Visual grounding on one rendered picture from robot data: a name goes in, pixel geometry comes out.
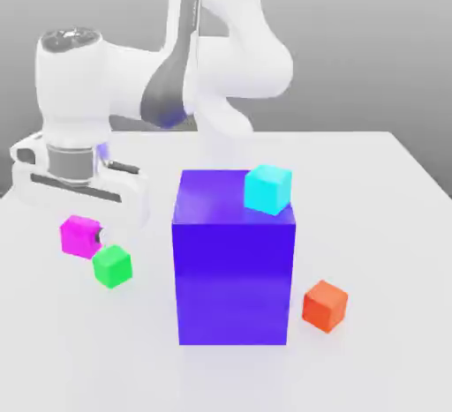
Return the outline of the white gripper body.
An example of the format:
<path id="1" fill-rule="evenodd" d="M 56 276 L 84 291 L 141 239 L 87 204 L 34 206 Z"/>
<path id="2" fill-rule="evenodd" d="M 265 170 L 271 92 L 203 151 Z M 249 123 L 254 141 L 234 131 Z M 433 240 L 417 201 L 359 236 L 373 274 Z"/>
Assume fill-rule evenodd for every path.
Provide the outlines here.
<path id="1" fill-rule="evenodd" d="M 27 204 L 62 217 L 79 215 L 104 226 L 140 228 L 148 217 L 147 180 L 111 169 L 101 169 L 89 181 L 61 181 L 38 167 L 16 162 L 11 191 Z"/>

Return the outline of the large purple box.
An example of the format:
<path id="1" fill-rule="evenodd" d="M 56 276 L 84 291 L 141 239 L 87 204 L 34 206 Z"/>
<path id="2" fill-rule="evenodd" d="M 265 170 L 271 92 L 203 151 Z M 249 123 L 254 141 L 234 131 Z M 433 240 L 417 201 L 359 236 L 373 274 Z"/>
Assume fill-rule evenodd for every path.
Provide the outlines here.
<path id="1" fill-rule="evenodd" d="M 183 170 L 171 223 L 182 345 L 283 345 L 296 240 L 291 206 L 244 206 L 245 171 Z"/>

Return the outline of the small green cube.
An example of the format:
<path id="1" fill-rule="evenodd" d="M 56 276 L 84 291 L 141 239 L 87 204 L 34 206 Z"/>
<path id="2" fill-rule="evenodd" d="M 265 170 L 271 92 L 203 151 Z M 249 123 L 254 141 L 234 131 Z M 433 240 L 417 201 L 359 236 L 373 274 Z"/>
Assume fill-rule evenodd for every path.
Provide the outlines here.
<path id="1" fill-rule="evenodd" d="M 103 247 L 92 262 L 96 280 L 107 288 L 115 288 L 132 277 L 131 255 L 119 245 Z"/>

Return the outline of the small cyan cube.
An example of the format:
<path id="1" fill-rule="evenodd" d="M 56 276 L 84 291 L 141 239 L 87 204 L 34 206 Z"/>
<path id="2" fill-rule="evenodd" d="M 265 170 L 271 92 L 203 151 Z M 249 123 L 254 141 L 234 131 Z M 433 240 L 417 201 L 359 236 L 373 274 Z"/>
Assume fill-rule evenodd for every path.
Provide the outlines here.
<path id="1" fill-rule="evenodd" d="M 259 165 L 245 175 L 244 206 L 276 216 L 290 203 L 291 184 L 291 170 Z"/>

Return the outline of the small orange cube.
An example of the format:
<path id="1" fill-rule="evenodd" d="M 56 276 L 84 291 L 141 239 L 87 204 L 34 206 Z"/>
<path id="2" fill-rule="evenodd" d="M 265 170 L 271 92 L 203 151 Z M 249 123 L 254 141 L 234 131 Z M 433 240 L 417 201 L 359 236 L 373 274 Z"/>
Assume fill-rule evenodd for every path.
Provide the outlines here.
<path id="1" fill-rule="evenodd" d="M 345 317 L 348 294 L 321 280 L 304 295 L 302 319 L 330 333 Z"/>

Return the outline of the small magenta cube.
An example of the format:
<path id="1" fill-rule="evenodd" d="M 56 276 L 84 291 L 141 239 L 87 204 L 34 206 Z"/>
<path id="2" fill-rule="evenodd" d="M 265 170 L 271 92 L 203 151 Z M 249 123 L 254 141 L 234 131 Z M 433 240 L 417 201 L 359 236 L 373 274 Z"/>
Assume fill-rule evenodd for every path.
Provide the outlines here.
<path id="1" fill-rule="evenodd" d="M 60 226 L 62 251 L 66 254 L 91 259 L 101 249 L 101 223 L 78 215 L 72 215 Z"/>

